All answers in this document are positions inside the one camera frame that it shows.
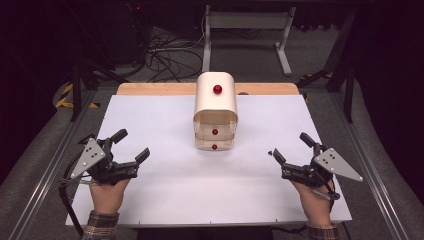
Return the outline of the white foam board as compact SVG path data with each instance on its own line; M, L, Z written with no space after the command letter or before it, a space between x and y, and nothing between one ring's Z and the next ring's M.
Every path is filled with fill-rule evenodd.
M271 225L305 221L298 192L271 156L305 165L311 149L301 133L319 137L300 95L240 96L239 122L230 150L205 151L194 144L191 96L111 98L99 131L120 129L117 162L144 161L125 191L119 223L128 227Z

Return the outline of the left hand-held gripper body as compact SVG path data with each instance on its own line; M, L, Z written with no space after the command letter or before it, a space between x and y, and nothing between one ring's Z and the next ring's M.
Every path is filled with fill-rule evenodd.
M121 180L137 177L139 164L135 161L117 163L111 152L111 137L106 139L94 139L90 137L84 146L74 170L70 174L71 179L82 178L87 173L99 184L115 185Z

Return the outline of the person's left hand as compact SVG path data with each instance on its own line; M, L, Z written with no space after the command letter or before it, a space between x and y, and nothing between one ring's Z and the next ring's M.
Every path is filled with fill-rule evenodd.
M122 206L124 192L130 180L121 180L115 185L91 185L90 193L94 210L101 214L115 214Z

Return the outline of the clear drawer red knob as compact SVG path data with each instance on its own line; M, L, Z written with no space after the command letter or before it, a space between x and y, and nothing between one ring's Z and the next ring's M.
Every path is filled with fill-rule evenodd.
M205 151L226 151L233 147L233 140L195 139L195 146Z
M236 123L229 124L205 124L194 123L195 137L201 140L232 140L237 129Z

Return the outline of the person's right hand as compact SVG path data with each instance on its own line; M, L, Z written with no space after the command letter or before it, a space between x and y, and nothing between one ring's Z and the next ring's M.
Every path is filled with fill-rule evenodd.
M293 186L299 193L300 202L307 218L307 224L312 227L331 226L330 201L319 196L306 185L293 182Z

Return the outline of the yellow black hazard tape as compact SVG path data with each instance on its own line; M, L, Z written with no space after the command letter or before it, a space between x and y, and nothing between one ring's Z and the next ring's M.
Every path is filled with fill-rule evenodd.
M73 88L73 84L72 83L68 83L67 86L64 88L59 100L57 101L57 103L55 104L56 108L73 108L74 105L72 102L67 102L66 99L68 97L68 95L70 94L71 90Z

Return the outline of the black metal stand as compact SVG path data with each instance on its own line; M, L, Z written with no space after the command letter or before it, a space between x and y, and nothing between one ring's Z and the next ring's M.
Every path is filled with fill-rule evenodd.
M342 85L345 85L343 112L349 123L353 122L354 69L351 59L346 53L346 46L349 42L349 35L355 20L356 11L357 9L353 8L348 12L323 69L311 76L306 76L296 84L298 88L303 88L331 73L330 80L326 84L326 89L328 92L337 92Z
M94 75L94 71L98 71L111 78L117 83L128 83L125 78L113 73L106 67L103 67L95 61L89 59L83 54L79 53L75 57L74 64L72 66L72 78L71 83L73 86L73 113L71 121L77 120L78 116L83 110L82 96L81 96L81 83L84 83L88 90L96 90L98 88L98 80Z

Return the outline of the aluminium floor rail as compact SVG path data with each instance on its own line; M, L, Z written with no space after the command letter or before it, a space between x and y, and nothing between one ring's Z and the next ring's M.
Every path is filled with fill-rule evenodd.
M70 121L64 136L61 138L53 156L49 160L41 179L37 182L35 190L32 192L28 203L25 206L19 220L17 221L14 229L8 237L8 240L23 240L30 228L36 214L38 213L51 185L59 171L63 162L65 153L68 150L70 142L78 129L78 126L83 118L85 112L89 108L91 101L96 95L95 90L88 90L82 97L81 110L74 121Z
M353 144L355 154L358 159L358 163L363 171L363 176L366 179L374 199L383 215L387 227L394 240L410 240L407 232L405 231L404 225L402 224L394 205L390 199L389 193L377 172L377 169L373 162L368 158L363 145L357 135L356 128L353 123L347 120L344 113L343 103L341 98L334 93L329 94L330 99L335 106L338 115L341 117L344 128L346 129L349 139Z

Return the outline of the desk with white metal frame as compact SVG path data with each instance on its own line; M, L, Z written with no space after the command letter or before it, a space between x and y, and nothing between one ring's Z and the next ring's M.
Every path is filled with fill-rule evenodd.
M282 38L274 44L281 68L286 76L292 74L285 46L292 27L296 8L291 7L283 12L217 12L210 5L205 7L204 23L202 27L204 36L204 50L202 71L210 70L211 63L211 30L212 29L268 29L282 30Z

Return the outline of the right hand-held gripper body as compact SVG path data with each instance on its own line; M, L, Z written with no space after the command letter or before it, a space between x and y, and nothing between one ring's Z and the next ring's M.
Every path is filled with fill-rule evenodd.
M363 177L334 148L319 143L308 143L307 146L313 150L311 161L307 165L290 164L281 157L283 179L312 188L324 186L334 175L363 181Z

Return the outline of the cream drawer cabinet red knob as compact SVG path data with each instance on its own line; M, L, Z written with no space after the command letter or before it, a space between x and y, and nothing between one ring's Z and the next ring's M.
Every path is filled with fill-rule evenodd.
M238 124L233 77L226 72L204 72L196 83L194 123Z

